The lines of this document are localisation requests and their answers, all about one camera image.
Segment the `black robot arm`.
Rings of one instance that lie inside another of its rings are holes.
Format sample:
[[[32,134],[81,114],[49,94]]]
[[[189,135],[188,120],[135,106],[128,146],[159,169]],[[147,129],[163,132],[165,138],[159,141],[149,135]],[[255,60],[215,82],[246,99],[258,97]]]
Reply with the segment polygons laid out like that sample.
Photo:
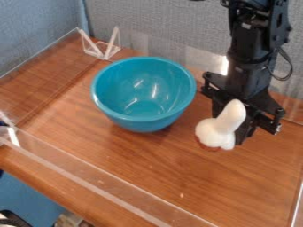
[[[235,131],[240,145],[256,129],[276,134],[286,110],[268,94],[272,80],[288,79],[274,74],[276,58],[290,59],[283,45],[292,27],[288,0],[220,0],[228,9],[231,46],[227,51],[227,74],[205,72],[201,93],[212,100],[212,115],[223,112],[227,102],[239,99],[246,105],[246,120]]]

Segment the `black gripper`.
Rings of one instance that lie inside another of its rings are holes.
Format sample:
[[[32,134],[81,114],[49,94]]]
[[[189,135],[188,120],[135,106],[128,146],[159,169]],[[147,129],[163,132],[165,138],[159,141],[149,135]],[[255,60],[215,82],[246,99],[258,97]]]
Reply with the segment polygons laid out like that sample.
[[[231,24],[231,46],[227,51],[227,76],[205,72],[201,93],[212,100],[216,118],[232,99],[246,105],[246,120],[235,131],[235,144],[254,135],[256,127],[275,135],[286,110],[268,94],[276,53],[267,41],[268,23],[258,18],[239,19]]]

